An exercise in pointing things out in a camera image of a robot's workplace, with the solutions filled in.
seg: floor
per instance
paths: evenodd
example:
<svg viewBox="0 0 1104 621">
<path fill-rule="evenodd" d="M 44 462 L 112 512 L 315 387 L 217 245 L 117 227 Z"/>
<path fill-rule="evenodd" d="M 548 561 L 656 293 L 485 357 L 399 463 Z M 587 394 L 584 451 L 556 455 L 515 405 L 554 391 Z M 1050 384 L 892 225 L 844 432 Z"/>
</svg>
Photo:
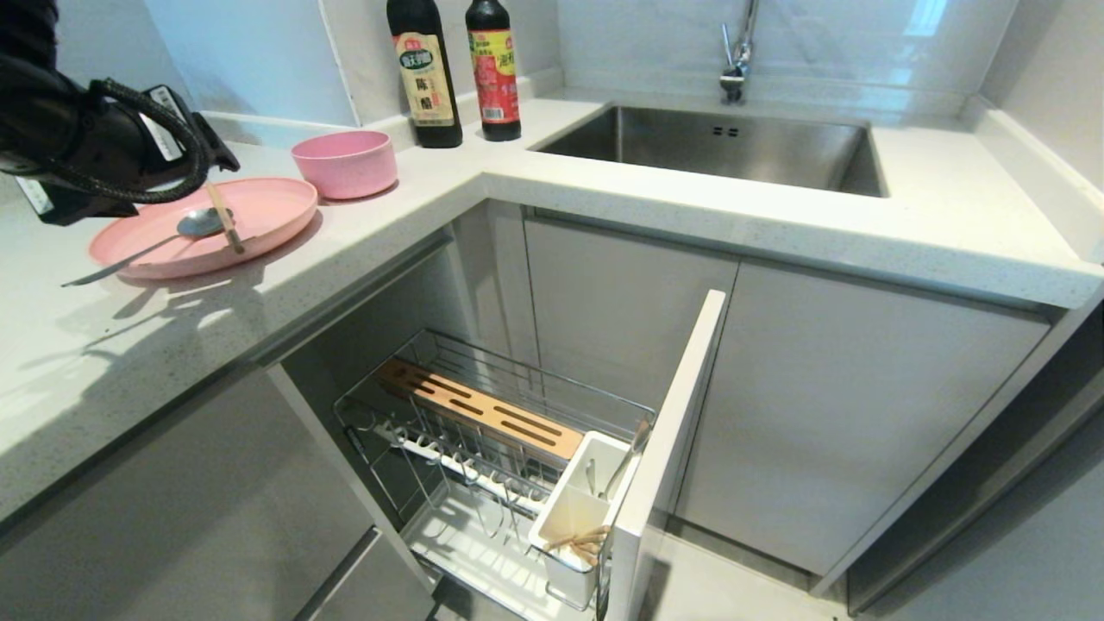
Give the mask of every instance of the floor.
<svg viewBox="0 0 1104 621">
<path fill-rule="evenodd" d="M 668 535 L 645 604 L 647 621 L 845 621 L 838 602 L 754 571 Z M 518 621 L 495 601 L 448 578 L 434 593 L 427 621 Z"/>
</svg>

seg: black bottle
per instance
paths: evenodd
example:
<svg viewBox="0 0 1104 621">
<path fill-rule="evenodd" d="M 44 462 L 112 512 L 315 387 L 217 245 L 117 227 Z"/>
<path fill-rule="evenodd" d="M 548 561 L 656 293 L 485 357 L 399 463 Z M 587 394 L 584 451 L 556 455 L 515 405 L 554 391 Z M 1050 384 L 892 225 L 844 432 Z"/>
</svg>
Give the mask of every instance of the black bottle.
<svg viewBox="0 0 1104 621">
<path fill-rule="evenodd" d="M 521 136 L 521 115 L 510 13 L 498 0 L 474 0 L 465 13 L 465 22 L 484 137 L 492 141 L 514 140 Z"/>
<path fill-rule="evenodd" d="M 433 0 L 388 0 L 388 24 L 418 144 L 458 147 L 464 131 L 437 6 Z"/>
</svg>

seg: pink plate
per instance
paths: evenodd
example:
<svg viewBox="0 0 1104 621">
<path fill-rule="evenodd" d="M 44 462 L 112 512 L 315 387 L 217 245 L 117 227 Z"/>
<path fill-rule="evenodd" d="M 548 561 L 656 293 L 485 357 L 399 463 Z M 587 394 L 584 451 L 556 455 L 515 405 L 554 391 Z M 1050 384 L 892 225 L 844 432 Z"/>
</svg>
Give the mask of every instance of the pink plate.
<svg viewBox="0 0 1104 621">
<path fill-rule="evenodd" d="M 179 278 L 229 267 L 288 242 L 310 223 L 318 210 L 318 191 L 299 179 L 257 177 L 215 183 L 215 187 L 234 212 L 234 224 L 245 253 L 235 253 L 222 233 L 199 240 L 181 238 L 119 273 L 135 278 Z M 210 207 L 206 190 L 173 202 L 139 207 L 137 217 L 116 220 L 100 231 L 92 240 L 88 254 L 96 263 L 110 265 L 174 235 L 177 223 L 189 211 Z"/>
</svg>

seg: bottle label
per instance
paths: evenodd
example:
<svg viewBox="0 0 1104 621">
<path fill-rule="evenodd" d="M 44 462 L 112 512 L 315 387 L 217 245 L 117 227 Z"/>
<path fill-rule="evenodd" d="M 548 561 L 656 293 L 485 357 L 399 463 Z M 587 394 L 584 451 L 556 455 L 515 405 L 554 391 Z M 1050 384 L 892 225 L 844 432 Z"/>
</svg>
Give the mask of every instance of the bottle label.
<svg viewBox="0 0 1104 621">
<path fill-rule="evenodd" d="M 513 36 L 507 30 L 468 32 L 471 66 L 476 71 L 476 91 L 484 123 L 514 123 L 518 110 L 518 82 L 513 59 Z"/>
<path fill-rule="evenodd" d="M 453 125 L 452 94 L 436 34 L 404 32 L 394 38 L 400 73 L 417 127 Z"/>
</svg>

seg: wire rack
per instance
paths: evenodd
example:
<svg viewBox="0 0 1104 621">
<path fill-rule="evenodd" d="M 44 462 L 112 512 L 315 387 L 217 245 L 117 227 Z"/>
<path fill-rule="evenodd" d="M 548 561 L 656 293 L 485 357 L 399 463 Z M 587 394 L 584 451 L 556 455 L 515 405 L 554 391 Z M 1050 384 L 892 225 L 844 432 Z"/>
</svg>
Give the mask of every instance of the wire rack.
<svg viewBox="0 0 1104 621">
<path fill-rule="evenodd" d="M 392 514 L 399 517 L 395 526 L 400 529 L 407 522 L 405 516 L 425 505 L 428 509 L 437 508 L 443 494 L 481 494 L 502 508 L 489 518 L 481 512 L 478 514 L 487 536 L 495 537 L 503 528 L 512 528 L 519 540 L 526 540 L 518 530 L 517 516 L 533 519 L 540 514 L 566 462 L 442 415 L 414 392 L 399 396 L 388 390 L 379 380 L 379 372 L 392 359 L 416 365 L 580 433 L 601 431 L 630 442 L 640 420 L 650 424 L 656 417 L 649 408 L 571 378 L 442 333 L 420 331 L 338 399 L 333 408 Z M 370 451 L 367 435 L 382 439 L 383 446 Z M 382 466 L 389 456 L 394 460 L 396 452 L 401 453 L 407 474 L 413 475 L 404 478 L 405 484 L 396 484 L 395 476 L 389 476 Z M 604 569 L 609 562 L 608 544 L 607 539 L 598 555 L 597 594 L 593 602 L 597 610 L 603 608 L 607 592 L 608 572 Z M 562 562 L 544 550 L 538 552 Z M 578 602 L 564 599 L 551 587 L 546 591 L 576 610 L 590 606 L 580 608 Z"/>
</svg>

